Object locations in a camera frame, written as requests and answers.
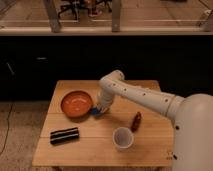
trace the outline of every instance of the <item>wooden table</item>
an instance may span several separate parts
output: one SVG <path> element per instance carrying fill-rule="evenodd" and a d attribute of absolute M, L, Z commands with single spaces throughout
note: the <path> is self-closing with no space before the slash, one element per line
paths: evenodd
<path fill-rule="evenodd" d="M 160 91 L 157 81 L 126 81 Z M 44 126 L 34 154 L 34 166 L 111 166 L 111 167 L 159 167 L 171 166 L 173 130 L 167 118 L 127 99 L 116 96 L 109 112 L 101 117 L 87 115 L 70 119 L 60 108 L 62 98 L 70 91 L 88 92 L 94 104 L 100 90 L 98 81 L 58 81 Z M 137 111 L 143 119 L 134 133 L 131 148 L 117 151 L 113 145 L 112 132 L 120 126 L 130 127 Z M 58 146 L 50 144 L 50 132 L 78 127 L 79 141 Z"/>

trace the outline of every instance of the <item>chair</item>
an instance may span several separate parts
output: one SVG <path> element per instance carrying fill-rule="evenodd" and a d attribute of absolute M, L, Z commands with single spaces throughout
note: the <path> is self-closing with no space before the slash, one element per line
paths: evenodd
<path fill-rule="evenodd" d="M 58 13 L 58 18 L 60 19 L 60 15 L 68 10 L 72 11 L 72 14 L 75 16 L 75 20 L 79 19 L 79 10 L 80 9 L 86 9 L 88 10 L 88 14 L 89 14 L 89 8 L 87 7 L 87 5 L 85 4 L 84 0 L 61 0 L 61 1 L 66 1 L 69 4 L 66 5 L 61 5 L 61 11 Z M 100 4 L 100 3 L 104 3 L 105 6 L 107 6 L 108 11 L 112 12 L 112 9 L 109 5 L 109 2 L 111 2 L 112 0 L 96 0 L 96 5 Z"/>

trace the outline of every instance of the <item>floor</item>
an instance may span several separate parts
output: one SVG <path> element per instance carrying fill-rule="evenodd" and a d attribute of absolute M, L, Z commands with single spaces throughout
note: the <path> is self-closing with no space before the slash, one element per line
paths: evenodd
<path fill-rule="evenodd" d="M 51 167 L 32 166 L 33 154 L 48 106 L 49 101 L 0 102 L 0 171 L 54 171 Z M 61 169 L 63 171 L 154 171 L 156 168 L 64 167 Z"/>
<path fill-rule="evenodd" d="M 54 0 L 57 12 L 61 0 Z M 78 21 L 71 12 L 61 16 L 63 26 L 111 26 L 111 13 L 103 4 L 99 17 L 90 18 L 86 10 L 80 11 Z M 204 11 L 213 9 L 212 0 L 122 0 L 121 27 L 140 26 L 195 26 L 205 20 Z M 0 13 L 0 27 L 46 27 L 48 17 L 42 0 L 18 0 L 7 11 Z"/>

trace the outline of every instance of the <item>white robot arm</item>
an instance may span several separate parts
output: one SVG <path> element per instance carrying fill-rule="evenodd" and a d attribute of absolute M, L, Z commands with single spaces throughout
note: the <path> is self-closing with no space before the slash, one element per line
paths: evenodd
<path fill-rule="evenodd" d="M 172 171 L 213 171 L 213 97 L 187 98 L 123 82 L 116 70 L 100 80 L 97 108 L 104 113 L 120 95 L 168 117 L 174 126 Z"/>

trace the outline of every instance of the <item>white cup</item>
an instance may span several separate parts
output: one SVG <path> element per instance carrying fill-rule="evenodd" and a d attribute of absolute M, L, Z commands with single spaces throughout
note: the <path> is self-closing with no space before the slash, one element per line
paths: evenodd
<path fill-rule="evenodd" d="M 129 148 L 134 142 L 134 135 L 127 127 L 119 127 L 113 131 L 113 143 L 118 150 Z"/>

